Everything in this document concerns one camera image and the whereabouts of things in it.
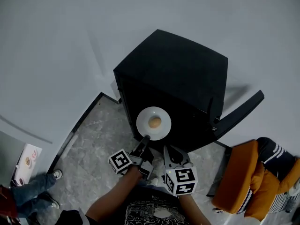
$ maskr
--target white marker cube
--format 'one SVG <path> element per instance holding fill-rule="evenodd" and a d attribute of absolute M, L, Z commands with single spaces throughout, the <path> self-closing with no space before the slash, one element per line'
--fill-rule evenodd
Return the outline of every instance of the white marker cube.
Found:
<path fill-rule="evenodd" d="M 108 163 L 117 174 L 118 172 L 122 171 L 124 168 L 132 164 L 132 161 L 130 160 L 129 155 L 125 152 L 125 150 L 121 149 L 108 158 Z"/>
<path fill-rule="evenodd" d="M 195 167 L 169 169 L 165 172 L 165 183 L 173 195 L 191 194 L 195 191 L 198 183 Z"/>

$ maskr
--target brown food item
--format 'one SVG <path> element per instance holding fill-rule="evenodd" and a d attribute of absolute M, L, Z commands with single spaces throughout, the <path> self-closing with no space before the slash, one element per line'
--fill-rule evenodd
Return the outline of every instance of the brown food item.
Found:
<path fill-rule="evenodd" d="M 161 124 L 160 118 L 152 118 L 148 122 L 150 128 L 157 128 L 160 124 Z"/>
<path fill-rule="evenodd" d="M 27 165 L 27 166 L 29 166 L 29 165 L 30 165 L 30 159 L 29 159 L 29 157 L 26 157 L 26 159 L 25 159 L 25 163 L 26 163 L 26 165 Z"/>

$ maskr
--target person's left arm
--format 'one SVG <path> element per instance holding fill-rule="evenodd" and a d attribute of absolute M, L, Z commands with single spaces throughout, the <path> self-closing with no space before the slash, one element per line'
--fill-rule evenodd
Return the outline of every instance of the person's left arm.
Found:
<path fill-rule="evenodd" d="M 123 204 L 141 178 L 138 167 L 131 166 L 112 190 L 91 205 L 86 216 L 99 223 L 110 217 Z"/>

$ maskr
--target orange cushion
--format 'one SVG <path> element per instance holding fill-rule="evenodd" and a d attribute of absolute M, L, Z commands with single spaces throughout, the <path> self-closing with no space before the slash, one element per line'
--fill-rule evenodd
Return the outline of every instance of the orange cushion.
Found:
<path fill-rule="evenodd" d="M 252 140 L 232 149 L 221 184 L 211 201 L 214 206 L 229 213 L 240 209 L 256 167 L 257 146 L 257 141 Z"/>
<path fill-rule="evenodd" d="M 290 170 L 287 176 L 281 181 L 277 194 L 286 193 L 294 186 L 295 182 L 300 178 L 300 159 L 298 158 L 294 167 Z"/>
<path fill-rule="evenodd" d="M 253 194 L 255 194 L 259 189 L 259 187 L 261 186 L 261 183 L 263 181 L 263 174 L 264 174 L 264 166 L 262 162 L 258 161 L 250 183 L 250 188 Z"/>
<path fill-rule="evenodd" d="M 252 217 L 262 221 L 270 210 L 278 187 L 279 180 L 266 169 L 261 186 L 247 206 L 245 217 Z"/>

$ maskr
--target egg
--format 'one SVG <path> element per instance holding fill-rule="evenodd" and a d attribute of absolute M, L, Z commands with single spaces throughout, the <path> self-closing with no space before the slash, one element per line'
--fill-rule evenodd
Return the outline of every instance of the egg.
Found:
<path fill-rule="evenodd" d="M 148 125 L 150 128 L 158 128 L 160 124 L 161 124 L 160 118 L 150 118 L 148 121 Z"/>

